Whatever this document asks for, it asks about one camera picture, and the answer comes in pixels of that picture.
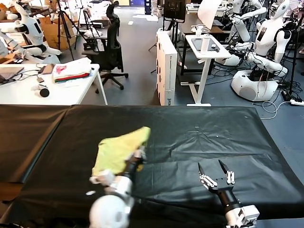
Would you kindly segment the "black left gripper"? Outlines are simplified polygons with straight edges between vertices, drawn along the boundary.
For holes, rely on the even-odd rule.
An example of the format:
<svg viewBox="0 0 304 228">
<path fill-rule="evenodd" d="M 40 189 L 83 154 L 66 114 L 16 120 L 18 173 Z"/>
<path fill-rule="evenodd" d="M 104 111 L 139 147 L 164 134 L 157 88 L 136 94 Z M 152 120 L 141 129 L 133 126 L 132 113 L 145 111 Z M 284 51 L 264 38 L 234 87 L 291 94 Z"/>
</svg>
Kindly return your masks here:
<svg viewBox="0 0 304 228">
<path fill-rule="evenodd" d="M 126 162 L 124 169 L 125 176 L 133 176 L 139 165 L 146 163 L 146 147 L 140 146 L 139 149 L 131 153 L 130 159 Z"/>
</svg>

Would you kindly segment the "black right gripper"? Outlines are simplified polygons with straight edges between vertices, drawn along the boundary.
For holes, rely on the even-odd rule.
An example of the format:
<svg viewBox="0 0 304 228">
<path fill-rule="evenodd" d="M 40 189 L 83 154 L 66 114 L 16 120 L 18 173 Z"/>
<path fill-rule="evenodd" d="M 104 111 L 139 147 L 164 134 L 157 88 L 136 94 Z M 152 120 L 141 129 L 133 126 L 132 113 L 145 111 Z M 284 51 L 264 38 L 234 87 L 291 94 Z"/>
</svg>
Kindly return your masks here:
<svg viewBox="0 0 304 228">
<path fill-rule="evenodd" d="M 219 160 L 219 163 L 226 177 L 216 178 L 215 181 L 204 173 L 202 166 L 198 163 L 199 180 L 205 188 L 210 188 L 211 193 L 217 193 L 224 189 L 231 189 L 235 184 L 235 173 L 231 171 L 223 161 Z"/>
</svg>

